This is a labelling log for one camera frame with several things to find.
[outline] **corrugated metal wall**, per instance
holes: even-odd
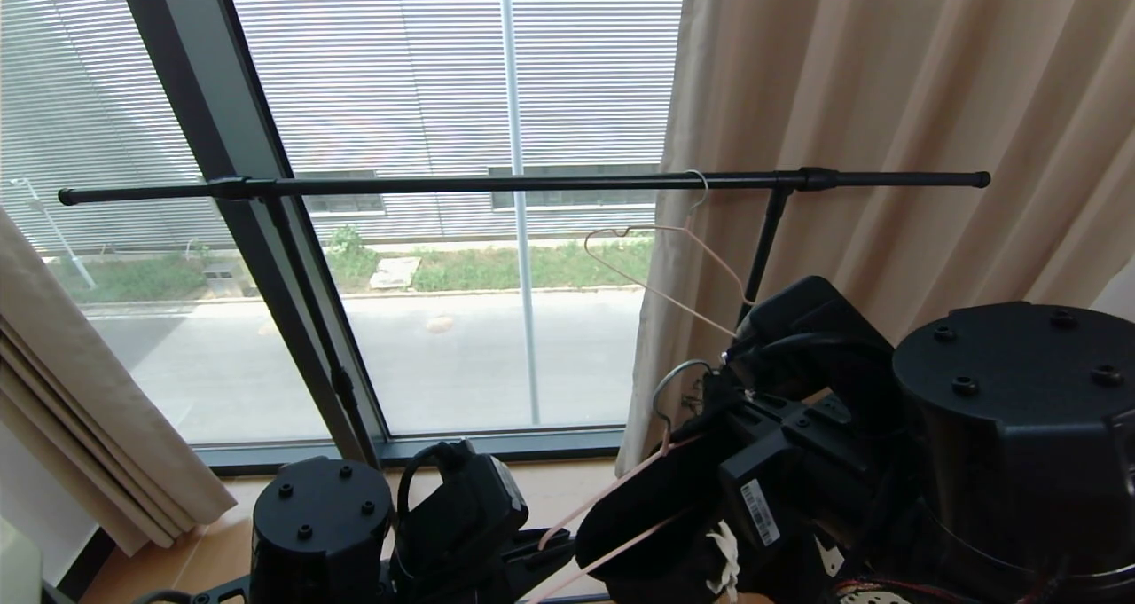
[[[507,167],[499,0],[234,0],[295,171],[486,175]],[[527,165],[657,163],[681,0],[514,0]],[[53,203],[68,184],[196,179],[125,0],[3,0],[3,178],[30,178],[79,249],[212,245],[205,201]],[[5,184],[37,245],[44,216]],[[386,195],[385,216],[313,217],[321,236],[514,233],[489,194]],[[649,209],[531,209],[533,235],[642,223]]]

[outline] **grass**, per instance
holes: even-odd
[[[207,291],[203,263],[182,253],[157,259],[85,261],[98,285],[89,290],[78,270],[66,259],[48,266],[77,303],[196,300]]]
[[[653,237],[632,237],[620,243],[596,244],[591,249],[605,261],[646,280]],[[533,287],[595,287],[627,285],[629,282],[588,257],[583,245],[568,243],[556,248],[531,248]],[[338,290],[365,293],[370,276],[384,258],[421,257],[412,288],[417,292],[456,292],[457,290],[515,290],[520,285],[516,251],[461,250],[414,253],[377,253],[363,245],[346,245],[327,253]],[[84,263],[98,284],[89,290],[69,261],[60,260],[49,269],[77,303],[191,301],[208,292],[197,258],[168,253],[155,259],[89,261]]]

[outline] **horizontal black rod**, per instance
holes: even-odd
[[[839,173],[800,168],[768,173],[705,173],[709,188],[953,186],[985,187],[989,173]],[[260,179],[227,176],[208,184],[155,187],[60,188],[62,204],[159,199],[247,200],[260,196],[327,196],[335,194],[447,194],[461,192],[578,192],[583,188],[701,188],[693,173],[650,173],[639,176],[463,176],[463,178],[376,178],[353,181]]]

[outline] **street light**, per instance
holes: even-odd
[[[67,237],[64,236],[64,233],[60,230],[59,225],[56,225],[54,219],[52,219],[51,212],[48,211],[48,208],[44,207],[43,201],[40,200],[40,195],[36,194],[35,187],[32,186],[32,181],[28,181],[26,178],[12,178],[8,179],[8,183],[16,184],[17,186],[23,184],[23,186],[27,188],[28,194],[32,195],[32,200],[27,201],[27,207],[30,209],[33,209],[33,211],[41,212],[41,215],[43,215],[43,217],[48,219],[48,225],[51,225],[51,230],[56,233],[57,237],[59,237],[59,243],[64,245],[64,249],[67,251],[67,255],[70,258],[72,265],[75,266],[75,269],[77,269],[79,276],[82,276],[83,280],[86,282],[87,288],[98,290],[99,286],[95,284],[94,278],[91,278],[91,274],[87,271],[86,267],[83,266],[83,261],[81,261],[79,258],[75,255],[75,252],[73,251],[73,249],[70,249],[70,245],[67,243]]]

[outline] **curb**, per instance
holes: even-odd
[[[638,285],[596,285],[595,287],[535,287],[535,294],[599,294],[603,292],[638,292]],[[388,292],[385,294],[339,294],[344,301],[371,300],[372,297],[456,297],[456,296],[503,296],[519,294],[513,290],[452,290],[452,292]],[[202,297],[197,301],[142,301],[136,303],[89,303],[78,305],[81,310],[149,310],[169,308],[193,308],[202,305],[229,305],[262,303],[262,297]]]

